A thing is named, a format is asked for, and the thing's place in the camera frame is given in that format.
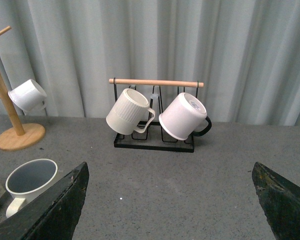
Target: wooden stand post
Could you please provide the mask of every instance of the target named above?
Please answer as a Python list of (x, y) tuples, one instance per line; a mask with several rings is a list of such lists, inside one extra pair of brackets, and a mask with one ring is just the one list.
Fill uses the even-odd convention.
[[(11, 27), (8, 26), (0, 31), (4, 34)], [(12, 128), (4, 131), (0, 135), (0, 149), (6, 151), (16, 151), (25, 149), (39, 142), (46, 133), (45, 128), (37, 123), (21, 124), (17, 111), (8, 95), (8, 89), (0, 73), (0, 99), (12, 123)]]

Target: mug rim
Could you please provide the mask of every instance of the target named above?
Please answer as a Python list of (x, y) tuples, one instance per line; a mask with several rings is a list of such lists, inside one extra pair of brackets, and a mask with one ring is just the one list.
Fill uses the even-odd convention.
[[(52, 175), (52, 177), (43, 185), (41, 185), (40, 187), (37, 187), (31, 191), (25, 191), (25, 192), (15, 192), (15, 191), (12, 191), (10, 190), (10, 188), (8, 187), (8, 182), (9, 182), (9, 179), (11, 178), (11, 176), (17, 171), (19, 170), (20, 168), (22, 168), (23, 166), (27, 165), (27, 164), (30, 164), (30, 163), (33, 163), (33, 162), (37, 162), (37, 161), (42, 161), (42, 160), (45, 160), (45, 161), (49, 161), (51, 163), (54, 164), (55, 166), (55, 171), (54, 171), (54, 174)], [(45, 187), (46, 185), (48, 185), (54, 178), (55, 176), (57, 175), (58, 173), (58, 165), (55, 161), (51, 160), (51, 159), (48, 159), (48, 158), (38, 158), (38, 159), (34, 159), (34, 160), (31, 160), (31, 161), (27, 161), (23, 164), (21, 164), (20, 166), (18, 166), (16, 169), (14, 169), (10, 174), (9, 176), (7, 177), (6, 181), (5, 181), (5, 188), (6, 190), (10, 193), (10, 194), (13, 194), (13, 195), (27, 195), (27, 194), (31, 194), (31, 193), (34, 193), (40, 189), (42, 189), (43, 187)]]
[[(129, 94), (127, 93), (128, 91), (133, 91), (133, 92), (136, 92), (137, 94), (139, 94), (139, 96), (142, 97), (142, 98), (146, 101), (146, 104), (143, 105), (143, 104), (141, 104), (140, 102), (137, 102), (136, 100), (132, 99), (132, 98), (129, 96)], [(141, 107), (141, 108), (148, 108), (148, 107), (149, 107), (149, 101), (148, 101), (148, 99), (147, 99), (141, 92), (139, 92), (139, 91), (137, 91), (137, 90), (134, 90), (134, 89), (132, 89), (132, 88), (126, 88), (126, 89), (123, 90), (123, 92), (124, 92), (124, 95), (129, 99), (129, 101), (131, 101), (131, 102), (134, 103), (135, 105), (138, 105), (138, 106)]]

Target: black object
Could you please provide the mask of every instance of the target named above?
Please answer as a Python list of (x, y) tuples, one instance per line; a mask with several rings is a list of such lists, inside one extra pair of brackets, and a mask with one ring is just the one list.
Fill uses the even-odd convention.
[[(163, 113), (163, 104), (162, 104), (162, 94), (161, 94), (161, 86), (153, 86), (152, 87), (152, 94), (155, 93), (155, 87), (158, 87), (158, 107), (159, 107), (159, 114)], [(113, 89), (114, 89), (114, 99), (115, 101), (118, 100), (118, 92), (117, 92), (117, 85), (116, 85), (116, 78), (113, 80)], [(198, 97), (198, 90), (199, 87), (197, 86), (195, 91), (195, 97)], [(177, 95), (180, 93), (180, 87), (177, 87)], [(150, 108), (153, 107), (153, 99), (150, 100)], [(130, 137), (117, 133), (114, 141), (113, 146), (115, 148), (127, 148), (127, 149), (146, 149), (146, 150), (160, 150), (160, 151), (171, 151), (171, 152), (183, 152), (183, 153), (194, 153), (195, 151), (195, 141), (194, 136), (202, 136), (206, 134), (212, 127), (212, 123), (210, 118), (207, 116), (206, 121), (208, 122), (208, 126), (205, 127), (202, 131), (193, 132), (185, 141), (179, 141), (174, 139), (165, 132), (158, 121), (152, 121), (145, 133), (132, 133)], [(138, 126), (143, 127), (146, 125), (148, 121), (140, 121)], [(149, 128), (152, 128), (152, 136), (159, 135), (159, 131), (156, 131), (156, 128), (160, 128), (161, 132), (161, 140), (149, 140)]]
[(0, 240), (71, 240), (85, 203), (88, 180), (88, 165), (83, 162), (0, 223)]
[(260, 162), (252, 180), (267, 222), (277, 240), (300, 240), (300, 187)]

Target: cream mug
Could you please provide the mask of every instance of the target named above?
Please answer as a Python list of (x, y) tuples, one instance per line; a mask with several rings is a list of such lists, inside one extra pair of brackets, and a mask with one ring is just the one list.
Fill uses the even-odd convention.
[[(204, 120), (208, 126), (202, 131), (194, 131)], [(205, 106), (189, 93), (180, 93), (166, 110), (159, 115), (163, 129), (173, 138), (186, 140), (192, 133), (194, 136), (206, 134), (212, 126)]]
[(6, 217), (17, 213), (60, 178), (57, 164), (50, 159), (35, 159), (17, 167), (5, 182), (6, 190), (13, 197), (6, 210)]
[[(153, 117), (148, 120), (144, 128), (139, 128), (138, 123), (147, 111), (152, 113)], [(145, 96), (134, 89), (126, 88), (106, 116), (106, 122), (119, 134), (130, 135), (133, 131), (142, 134), (155, 116), (156, 112), (150, 108), (150, 103)]]
[(15, 89), (8, 91), (8, 95), (12, 102), (25, 113), (31, 110), (42, 110), (46, 107), (46, 103), (43, 104), (43, 101), (47, 94), (33, 79), (29, 79)]

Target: white curtain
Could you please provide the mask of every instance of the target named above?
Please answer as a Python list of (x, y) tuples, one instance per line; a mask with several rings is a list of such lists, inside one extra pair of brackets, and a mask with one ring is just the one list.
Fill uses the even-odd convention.
[(116, 77), (204, 82), (213, 122), (300, 125), (300, 0), (0, 0), (6, 26), (7, 87), (47, 92), (33, 115), (104, 118)]

